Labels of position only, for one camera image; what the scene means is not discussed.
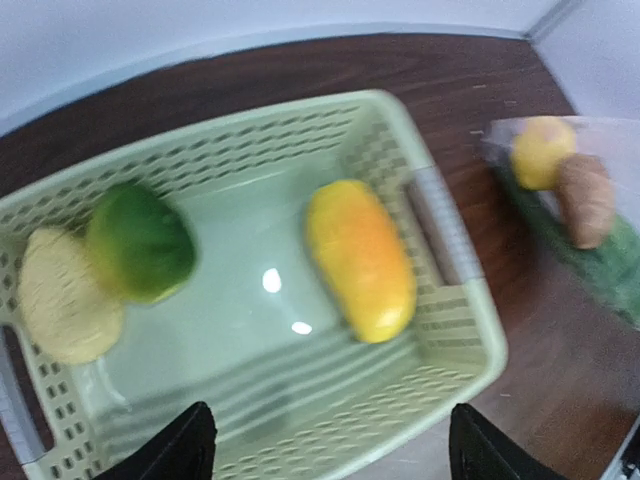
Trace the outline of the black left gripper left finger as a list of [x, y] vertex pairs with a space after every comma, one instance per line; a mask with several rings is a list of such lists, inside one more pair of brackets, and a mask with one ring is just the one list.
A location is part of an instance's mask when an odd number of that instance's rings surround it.
[[216, 437], [209, 406], [195, 402], [134, 454], [95, 480], [211, 480]]

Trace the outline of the toy bok choy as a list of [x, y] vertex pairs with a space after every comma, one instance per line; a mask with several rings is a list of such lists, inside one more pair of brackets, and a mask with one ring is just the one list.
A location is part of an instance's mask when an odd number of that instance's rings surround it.
[[496, 176], [528, 226], [556, 258], [581, 279], [589, 294], [623, 321], [639, 327], [639, 235], [617, 215], [609, 236], [597, 248], [573, 246], [564, 225], [540, 197], [520, 188], [509, 168], [496, 167]]

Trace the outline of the toy yellow lemon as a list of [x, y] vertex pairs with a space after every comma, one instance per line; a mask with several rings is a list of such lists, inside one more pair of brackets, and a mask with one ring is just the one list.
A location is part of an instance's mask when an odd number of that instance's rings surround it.
[[555, 188], [560, 163], [576, 152], [576, 133], [562, 118], [529, 117], [514, 137], [511, 166], [518, 184], [527, 190]]

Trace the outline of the toy green yellow mango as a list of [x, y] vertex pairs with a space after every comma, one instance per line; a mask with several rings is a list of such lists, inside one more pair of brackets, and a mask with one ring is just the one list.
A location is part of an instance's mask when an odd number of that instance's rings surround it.
[[181, 288], [197, 263], [182, 215], [148, 187], [125, 182], [98, 199], [85, 244], [102, 285], [121, 299], [153, 304]]

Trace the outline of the toy red tomato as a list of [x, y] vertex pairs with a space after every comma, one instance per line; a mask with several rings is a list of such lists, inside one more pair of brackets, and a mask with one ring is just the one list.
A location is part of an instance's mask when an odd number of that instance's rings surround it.
[[564, 159], [555, 193], [573, 245], [580, 250], [599, 247], [616, 216], [614, 189], [601, 160], [583, 154]]

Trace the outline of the toy potato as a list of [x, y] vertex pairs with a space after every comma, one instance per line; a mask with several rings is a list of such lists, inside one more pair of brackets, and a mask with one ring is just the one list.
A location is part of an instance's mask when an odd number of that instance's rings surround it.
[[30, 235], [17, 292], [31, 339], [57, 362], [90, 363], [121, 336], [124, 305], [97, 282], [84, 244], [65, 230]]

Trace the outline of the green plastic basket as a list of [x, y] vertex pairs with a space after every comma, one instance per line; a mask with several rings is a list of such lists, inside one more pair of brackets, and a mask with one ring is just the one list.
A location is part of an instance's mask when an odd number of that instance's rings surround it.
[[[417, 308], [395, 339], [358, 342], [304, 242], [307, 204], [366, 182], [402, 237]], [[28, 335], [16, 293], [31, 232], [81, 232], [104, 191], [138, 181], [172, 202], [198, 246], [176, 294], [131, 305], [119, 342], [67, 366]], [[91, 479], [197, 401], [212, 410], [218, 479], [339, 479], [472, 399], [507, 344], [449, 190], [400, 101], [359, 91], [196, 123], [86, 160], [1, 201], [1, 324], [51, 429], [42, 444], [1, 357], [1, 421], [30, 479]]]

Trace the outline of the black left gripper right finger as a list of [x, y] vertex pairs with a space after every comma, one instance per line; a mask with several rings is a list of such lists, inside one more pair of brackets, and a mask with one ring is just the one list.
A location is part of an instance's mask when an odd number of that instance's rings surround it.
[[469, 404], [457, 404], [449, 427], [453, 480], [562, 480]]

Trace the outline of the clear zip top bag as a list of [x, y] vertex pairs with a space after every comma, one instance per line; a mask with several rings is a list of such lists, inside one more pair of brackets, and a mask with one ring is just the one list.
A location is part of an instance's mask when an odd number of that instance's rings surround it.
[[490, 122], [483, 156], [526, 223], [633, 328], [639, 326], [639, 123], [589, 116]]

